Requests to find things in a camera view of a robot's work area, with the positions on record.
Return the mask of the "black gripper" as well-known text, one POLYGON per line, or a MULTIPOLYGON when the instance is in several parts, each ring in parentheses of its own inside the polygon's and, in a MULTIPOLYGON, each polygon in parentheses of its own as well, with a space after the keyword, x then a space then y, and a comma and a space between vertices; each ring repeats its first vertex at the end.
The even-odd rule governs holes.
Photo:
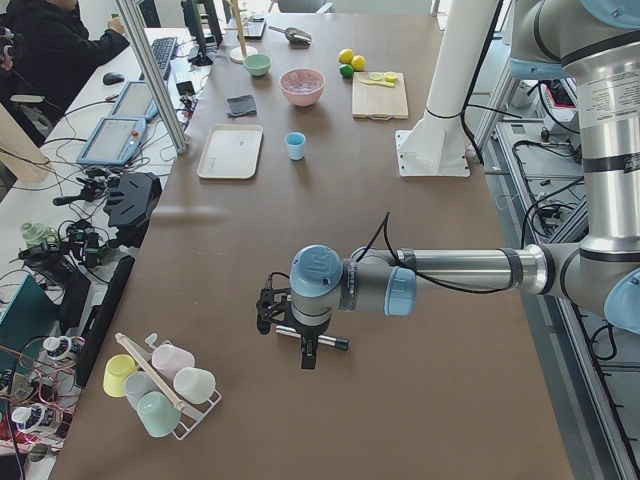
POLYGON ((301 368, 303 370, 314 370, 316 368, 318 338, 326 332, 329 325, 329 320, 317 325, 306 325, 298 320, 294 321, 293 328, 301 336, 301 368))

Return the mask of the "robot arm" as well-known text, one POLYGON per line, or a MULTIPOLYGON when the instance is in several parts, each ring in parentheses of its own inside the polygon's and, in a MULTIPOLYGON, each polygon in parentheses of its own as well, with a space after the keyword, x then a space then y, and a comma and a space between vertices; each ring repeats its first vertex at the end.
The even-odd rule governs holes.
POLYGON ((469 174, 461 116, 501 8, 500 1, 451 4, 424 116, 431 175, 469 174))
POLYGON ((467 293, 519 288, 567 299, 616 327, 639 328, 639 5, 519 1, 510 69, 576 84, 588 234, 577 243, 496 250, 373 250, 350 258, 313 245, 293 259, 286 321, 301 365, 316 363, 335 310, 407 315, 420 280, 467 293))

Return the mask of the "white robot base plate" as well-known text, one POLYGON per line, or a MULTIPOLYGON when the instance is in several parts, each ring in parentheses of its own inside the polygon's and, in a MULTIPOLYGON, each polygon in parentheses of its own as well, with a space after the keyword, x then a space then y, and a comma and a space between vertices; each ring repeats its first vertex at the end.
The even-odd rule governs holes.
POLYGON ((465 140, 459 127, 451 132, 397 130, 399 174, 402 177, 469 177, 465 140))

